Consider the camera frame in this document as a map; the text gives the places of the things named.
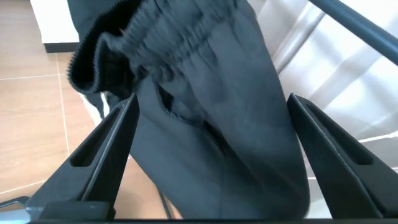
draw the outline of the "metal pole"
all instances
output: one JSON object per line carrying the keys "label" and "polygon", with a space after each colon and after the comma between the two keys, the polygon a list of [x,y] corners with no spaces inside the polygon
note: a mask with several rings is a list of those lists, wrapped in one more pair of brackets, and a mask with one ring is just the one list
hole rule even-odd
{"label": "metal pole", "polygon": [[398,39],[339,0],[309,0],[335,21],[398,65]]}

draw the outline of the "tile floor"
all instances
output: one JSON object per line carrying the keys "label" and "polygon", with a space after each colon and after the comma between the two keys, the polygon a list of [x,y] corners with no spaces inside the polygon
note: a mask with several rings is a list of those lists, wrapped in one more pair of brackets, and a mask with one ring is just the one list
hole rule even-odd
{"label": "tile floor", "polygon": [[[0,1],[0,202],[32,195],[93,130],[65,75],[70,53],[46,54],[29,1]],[[118,218],[166,218],[154,184],[127,162]]]}

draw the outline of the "grout line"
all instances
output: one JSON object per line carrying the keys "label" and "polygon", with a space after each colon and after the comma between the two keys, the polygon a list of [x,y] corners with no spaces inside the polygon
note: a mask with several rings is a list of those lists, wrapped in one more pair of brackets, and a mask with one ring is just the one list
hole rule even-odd
{"label": "grout line", "polygon": [[52,76],[56,76],[58,74],[53,74],[53,75],[37,75],[37,76],[33,76],[33,77],[15,77],[15,78],[0,78],[0,81],[2,80],[14,80],[14,79],[21,79],[21,78],[41,78],[41,77],[52,77]]}
{"label": "grout line", "polygon": [[[398,170],[398,167],[391,167],[392,170]],[[316,180],[316,177],[307,177],[308,180]]]}
{"label": "grout line", "polygon": [[25,186],[22,186],[22,187],[17,187],[17,188],[11,189],[11,190],[6,190],[5,192],[0,192],[0,195],[12,192],[14,190],[23,189],[24,187],[30,187],[30,186],[33,186],[33,185],[36,185],[36,184],[41,184],[41,183],[44,183],[44,182],[45,182],[45,180],[42,180],[42,181],[39,181],[39,182],[36,182],[36,183],[33,183],[33,184],[28,184],[28,185],[25,185]]}
{"label": "grout line", "polygon": [[68,141],[68,131],[67,131],[67,120],[65,119],[65,108],[63,107],[63,95],[62,95],[62,86],[61,86],[61,74],[60,74],[60,67],[58,64],[58,54],[55,54],[57,58],[57,73],[58,73],[58,85],[60,87],[60,96],[61,96],[61,108],[62,108],[62,118],[63,118],[63,130],[65,132],[65,141],[67,143],[67,153],[68,156],[70,155],[69,152],[69,141]]}

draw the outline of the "hanging clothes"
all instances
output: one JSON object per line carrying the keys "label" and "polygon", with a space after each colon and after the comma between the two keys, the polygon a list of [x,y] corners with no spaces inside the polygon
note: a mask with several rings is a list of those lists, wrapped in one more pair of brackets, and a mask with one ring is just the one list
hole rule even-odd
{"label": "hanging clothes", "polygon": [[68,3],[85,35],[70,83],[137,95],[131,156],[184,218],[304,217],[302,153],[247,1]]}

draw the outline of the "black fabric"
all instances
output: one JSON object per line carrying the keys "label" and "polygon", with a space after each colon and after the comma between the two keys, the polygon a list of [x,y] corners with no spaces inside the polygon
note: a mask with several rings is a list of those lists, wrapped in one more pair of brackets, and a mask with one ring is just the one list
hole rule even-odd
{"label": "black fabric", "polygon": [[[72,18],[90,12],[68,2]],[[68,76],[80,93],[137,94],[131,155],[184,218],[308,210],[299,143],[247,1],[119,2],[95,20]]]}

